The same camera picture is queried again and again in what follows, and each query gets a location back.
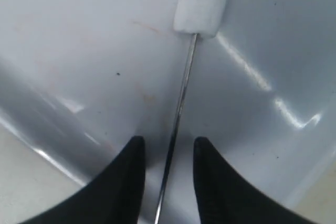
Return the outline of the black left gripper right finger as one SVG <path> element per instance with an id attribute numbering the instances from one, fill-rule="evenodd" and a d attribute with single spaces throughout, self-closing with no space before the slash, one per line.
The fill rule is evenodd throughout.
<path id="1" fill-rule="evenodd" d="M 335 223 L 335 150 L 313 142 L 239 162 L 198 137 L 193 182 L 201 223 Z"/>

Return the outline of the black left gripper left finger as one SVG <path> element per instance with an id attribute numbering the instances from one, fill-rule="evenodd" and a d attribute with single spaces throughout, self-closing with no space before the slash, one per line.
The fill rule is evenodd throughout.
<path id="1" fill-rule="evenodd" d="M 145 141 L 132 137 L 87 186 L 26 223 L 137 223 L 145 184 Z"/>

